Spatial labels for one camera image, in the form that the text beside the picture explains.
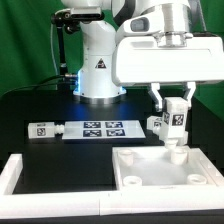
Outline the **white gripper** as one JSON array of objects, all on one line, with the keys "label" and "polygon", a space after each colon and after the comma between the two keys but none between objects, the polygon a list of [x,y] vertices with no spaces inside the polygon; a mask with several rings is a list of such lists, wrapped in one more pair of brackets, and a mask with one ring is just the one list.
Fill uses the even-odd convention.
[{"label": "white gripper", "polygon": [[126,37],[112,58],[112,80],[117,86],[149,85],[157,112],[163,109],[160,84],[184,85],[188,108],[195,82],[224,80],[224,51],[220,37],[193,37],[186,47],[158,47],[152,36]]}]

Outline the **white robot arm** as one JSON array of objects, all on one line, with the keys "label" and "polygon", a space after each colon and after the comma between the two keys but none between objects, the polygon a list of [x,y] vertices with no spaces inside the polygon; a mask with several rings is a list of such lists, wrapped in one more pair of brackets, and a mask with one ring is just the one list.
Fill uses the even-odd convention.
[{"label": "white robot arm", "polygon": [[83,32],[84,64],[74,95],[105,101],[127,86],[148,86],[156,109],[162,85],[184,84],[190,101],[198,83],[224,80],[216,35],[191,29],[197,0],[61,0]]}]

